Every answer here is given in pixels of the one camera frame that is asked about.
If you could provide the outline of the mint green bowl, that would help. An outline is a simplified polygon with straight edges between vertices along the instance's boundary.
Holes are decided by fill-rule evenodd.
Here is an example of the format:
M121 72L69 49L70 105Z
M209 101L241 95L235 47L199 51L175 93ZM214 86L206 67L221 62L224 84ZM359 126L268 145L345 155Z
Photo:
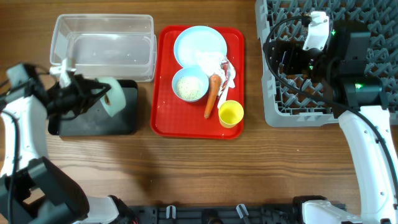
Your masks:
M100 99L100 102L110 117L113 117L126 106L126 97L124 95L123 89L117 79L113 77L102 77L97 78L101 83L107 83L111 85L111 89L106 93L110 100L110 105L104 102L104 97Z

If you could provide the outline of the red snack wrapper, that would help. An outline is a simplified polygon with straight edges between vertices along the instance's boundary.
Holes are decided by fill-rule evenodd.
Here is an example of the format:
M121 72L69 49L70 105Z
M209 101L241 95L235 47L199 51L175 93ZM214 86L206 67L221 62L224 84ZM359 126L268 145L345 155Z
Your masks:
M225 76L225 80L222 84L222 90L224 90L229 82L229 72L228 72L228 68L229 68L229 62L228 61L223 61L221 63L221 69L224 71L224 76Z

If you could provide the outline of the orange carrot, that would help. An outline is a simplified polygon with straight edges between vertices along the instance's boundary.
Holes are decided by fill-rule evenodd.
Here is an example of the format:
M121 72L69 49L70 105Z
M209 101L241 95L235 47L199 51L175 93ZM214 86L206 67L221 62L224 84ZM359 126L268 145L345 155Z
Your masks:
M220 90L221 86L221 77L217 74L213 74L210 77L210 82L209 82L209 90L208 90L208 100L206 102L206 107L205 107L205 113L204 117L205 119L208 119L210 117L211 111L214 107L214 103L216 100L216 97L218 95L218 92Z

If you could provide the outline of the white napkin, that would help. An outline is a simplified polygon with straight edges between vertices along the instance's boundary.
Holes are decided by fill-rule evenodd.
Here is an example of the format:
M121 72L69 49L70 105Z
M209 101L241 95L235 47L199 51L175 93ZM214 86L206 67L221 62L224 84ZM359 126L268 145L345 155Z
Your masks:
M236 77L236 70L233 64L227 59L225 55L220 52L199 52L195 54L195 59L197 60L197 64L208 77L211 77L213 74L217 74L221 77L221 86L225 80L224 71L221 69L221 63L223 61L228 61L228 72L230 77L227 87L229 89L235 87L234 79ZM220 87L218 96L220 96L222 92L222 87Z

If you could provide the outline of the yellow plastic cup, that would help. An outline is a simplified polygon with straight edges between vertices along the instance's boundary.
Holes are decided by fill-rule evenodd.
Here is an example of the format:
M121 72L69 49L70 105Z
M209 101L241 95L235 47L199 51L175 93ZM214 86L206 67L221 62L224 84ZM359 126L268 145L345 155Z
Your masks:
M243 120L244 108L234 100L227 100L221 104L218 110L220 124L224 128L233 128Z

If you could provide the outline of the white rice pile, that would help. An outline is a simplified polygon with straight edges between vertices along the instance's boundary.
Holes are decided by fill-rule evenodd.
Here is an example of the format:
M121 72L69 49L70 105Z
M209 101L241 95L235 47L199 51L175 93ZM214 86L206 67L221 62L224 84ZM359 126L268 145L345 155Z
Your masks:
M199 100L203 94L203 84L197 77L182 77L177 82L177 94L185 101Z

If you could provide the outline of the light blue rice bowl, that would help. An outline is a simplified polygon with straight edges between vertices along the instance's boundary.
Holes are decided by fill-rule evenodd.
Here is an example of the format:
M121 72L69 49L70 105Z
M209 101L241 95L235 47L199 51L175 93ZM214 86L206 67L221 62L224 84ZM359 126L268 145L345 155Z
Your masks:
M209 78L197 66L180 69L172 79L172 89L175 95L189 103L203 98L208 88Z

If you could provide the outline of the brown food scrap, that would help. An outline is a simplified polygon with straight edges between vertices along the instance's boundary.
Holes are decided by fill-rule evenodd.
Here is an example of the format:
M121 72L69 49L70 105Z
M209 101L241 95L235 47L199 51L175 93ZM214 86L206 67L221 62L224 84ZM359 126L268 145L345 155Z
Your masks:
M111 104L111 103L110 103L110 100L109 100L109 98L108 98L107 95L104 95L104 102L105 102L107 105L110 105L110 104Z

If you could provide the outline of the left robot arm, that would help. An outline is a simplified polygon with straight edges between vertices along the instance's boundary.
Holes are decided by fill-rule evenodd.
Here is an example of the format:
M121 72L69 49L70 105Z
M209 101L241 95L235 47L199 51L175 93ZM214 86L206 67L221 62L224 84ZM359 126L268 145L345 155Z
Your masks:
M139 217L113 195L89 197L48 156L45 121L51 116L73 120L97 102L124 100L119 80L86 79L66 65L45 88L37 66L17 64L7 71L10 89L1 95L6 153L1 169L1 215L9 223L138 223Z

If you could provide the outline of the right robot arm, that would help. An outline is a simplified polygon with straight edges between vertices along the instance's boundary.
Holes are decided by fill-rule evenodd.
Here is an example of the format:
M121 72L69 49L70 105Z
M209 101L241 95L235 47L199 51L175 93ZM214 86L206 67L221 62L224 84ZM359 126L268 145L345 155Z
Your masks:
M382 81L365 74L371 33L358 21L316 20L303 16L308 27L304 45L267 38L266 65L279 79L282 49L293 61L290 74L306 73L321 82L323 102L333 110L351 151L358 180L361 213L352 215L319 196L294 198L298 223L396 223L397 153L390 131L387 95Z

